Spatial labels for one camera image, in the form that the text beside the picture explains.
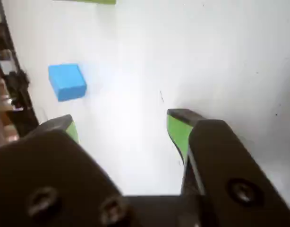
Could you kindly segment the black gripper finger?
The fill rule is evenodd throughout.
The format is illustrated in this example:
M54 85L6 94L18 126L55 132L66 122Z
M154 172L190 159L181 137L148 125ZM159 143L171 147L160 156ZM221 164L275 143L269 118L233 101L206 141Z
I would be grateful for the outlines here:
M62 130L0 146L0 227L133 227L108 174Z
M199 227L290 227L290 209L223 120L167 111L184 167L182 194L197 195Z

